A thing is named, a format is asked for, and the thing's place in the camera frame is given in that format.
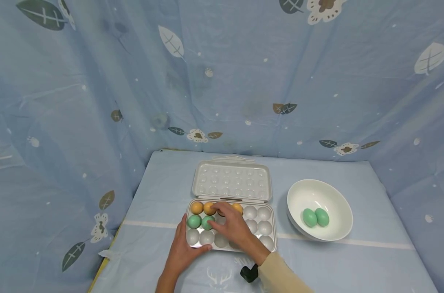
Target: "beige sleeve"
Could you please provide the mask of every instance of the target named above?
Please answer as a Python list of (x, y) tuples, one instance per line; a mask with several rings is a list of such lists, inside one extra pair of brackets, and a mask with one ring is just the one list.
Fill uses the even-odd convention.
[(312, 293), (277, 253), (271, 253), (258, 268), (259, 278), (269, 293)]

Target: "hand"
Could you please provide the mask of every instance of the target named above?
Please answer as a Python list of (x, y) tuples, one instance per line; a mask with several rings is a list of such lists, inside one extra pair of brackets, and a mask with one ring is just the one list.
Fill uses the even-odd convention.
[(271, 252), (251, 233), (242, 214), (225, 201), (213, 204), (212, 208), (220, 210), (225, 215), (224, 225), (207, 221), (212, 228), (224, 235), (229, 241), (237, 244), (257, 265), (262, 265)]
[(179, 276), (198, 256), (211, 249), (210, 244), (197, 249), (189, 246), (186, 242), (186, 214), (184, 214), (181, 222), (176, 227), (175, 238), (170, 248), (164, 272), (171, 272)]

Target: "white bowl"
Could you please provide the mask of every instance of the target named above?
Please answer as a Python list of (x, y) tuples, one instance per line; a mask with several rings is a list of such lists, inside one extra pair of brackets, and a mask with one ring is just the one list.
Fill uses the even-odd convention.
[[(297, 181), (287, 194), (288, 216), (293, 225), (306, 236), (321, 241), (337, 241), (352, 229), (352, 211), (346, 198), (333, 186), (314, 179)], [(307, 226), (302, 219), (304, 209), (324, 209), (330, 216), (326, 227)]]

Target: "right hand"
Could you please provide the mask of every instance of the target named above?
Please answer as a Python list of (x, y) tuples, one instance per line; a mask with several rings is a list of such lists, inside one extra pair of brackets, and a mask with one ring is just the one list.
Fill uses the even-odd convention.
[(207, 221), (212, 228), (224, 235), (229, 241), (237, 244), (241, 249), (257, 241), (258, 239), (251, 233), (250, 228), (245, 223), (242, 214), (235, 210), (229, 203), (220, 201), (211, 206), (215, 210), (220, 210), (225, 215), (225, 224), (221, 225), (214, 221)]

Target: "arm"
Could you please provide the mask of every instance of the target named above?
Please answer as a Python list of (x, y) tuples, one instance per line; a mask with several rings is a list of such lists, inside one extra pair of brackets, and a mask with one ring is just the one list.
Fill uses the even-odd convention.
[(259, 278), (269, 292), (312, 293), (313, 291), (295, 275), (278, 253), (271, 253), (254, 236), (241, 214), (230, 204), (216, 203), (212, 208), (225, 215), (224, 225), (208, 221), (212, 228), (237, 244), (258, 265)]
[(155, 293), (173, 293), (180, 274), (201, 254), (211, 250), (211, 245), (193, 249), (186, 242), (186, 214), (176, 227), (175, 238), (165, 263), (162, 275), (158, 278)]

